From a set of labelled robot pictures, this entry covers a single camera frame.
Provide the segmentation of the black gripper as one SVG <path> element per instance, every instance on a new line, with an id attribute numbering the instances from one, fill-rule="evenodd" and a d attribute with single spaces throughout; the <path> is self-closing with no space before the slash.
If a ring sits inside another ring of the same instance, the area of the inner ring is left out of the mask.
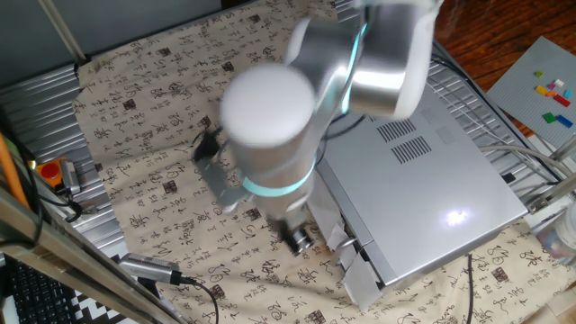
<path id="1" fill-rule="evenodd" d="M 303 211 L 293 211 L 281 215 L 274 221 L 274 229 L 291 253 L 297 257 L 314 244 L 305 229 L 307 216 Z"/>

